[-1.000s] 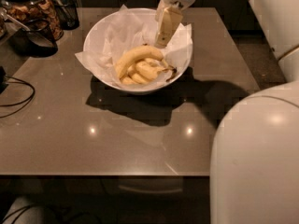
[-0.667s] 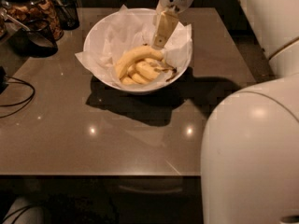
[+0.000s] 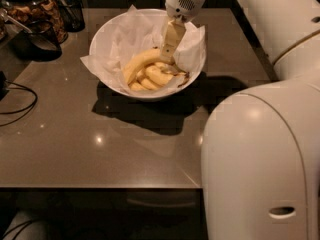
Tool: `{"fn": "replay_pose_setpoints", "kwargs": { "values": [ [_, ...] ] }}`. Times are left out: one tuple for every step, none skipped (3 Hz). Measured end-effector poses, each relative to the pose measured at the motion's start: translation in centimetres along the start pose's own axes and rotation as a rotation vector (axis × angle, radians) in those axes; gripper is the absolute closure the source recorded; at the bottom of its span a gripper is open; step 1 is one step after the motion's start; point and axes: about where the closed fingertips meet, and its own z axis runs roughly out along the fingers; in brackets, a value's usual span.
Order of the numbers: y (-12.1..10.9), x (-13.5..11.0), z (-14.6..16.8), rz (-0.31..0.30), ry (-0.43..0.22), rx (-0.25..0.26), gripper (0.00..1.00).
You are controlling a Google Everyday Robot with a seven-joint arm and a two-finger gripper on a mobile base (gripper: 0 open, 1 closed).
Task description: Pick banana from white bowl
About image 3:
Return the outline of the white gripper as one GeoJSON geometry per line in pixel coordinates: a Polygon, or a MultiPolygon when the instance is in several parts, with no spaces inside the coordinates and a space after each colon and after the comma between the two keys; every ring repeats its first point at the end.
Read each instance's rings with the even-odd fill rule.
{"type": "Polygon", "coordinates": [[[160,58],[165,62],[173,59],[185,33],[186,22],[193,20],[202,8],[205,0],[165,0],[168,19],[163,25],[160,58]]]}

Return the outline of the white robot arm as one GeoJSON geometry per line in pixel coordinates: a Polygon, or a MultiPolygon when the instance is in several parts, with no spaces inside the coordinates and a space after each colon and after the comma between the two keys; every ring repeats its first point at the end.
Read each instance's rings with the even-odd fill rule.
{"type": "Polygon", "coordinates": [[[201,153],[209,240],[319,240],[320,4],[237,0],[277,76],[221,102],[201,153]]]}

